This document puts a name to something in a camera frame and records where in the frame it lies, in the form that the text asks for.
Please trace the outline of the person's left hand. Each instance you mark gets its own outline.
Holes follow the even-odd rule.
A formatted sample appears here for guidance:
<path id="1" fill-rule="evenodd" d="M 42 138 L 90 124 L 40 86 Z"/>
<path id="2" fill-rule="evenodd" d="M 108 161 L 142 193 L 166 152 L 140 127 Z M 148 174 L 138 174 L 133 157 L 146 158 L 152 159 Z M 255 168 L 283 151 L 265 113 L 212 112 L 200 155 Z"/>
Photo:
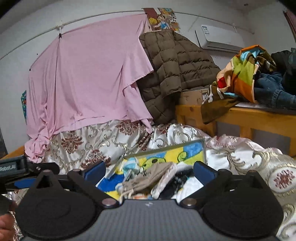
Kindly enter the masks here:
<path id="1" fill-rule="evenodd" d="M 13 240 L 15 235 L 14 230 L 15 219 L 10 213 L 0 216 L 0 240 L 10 241 Z"/>

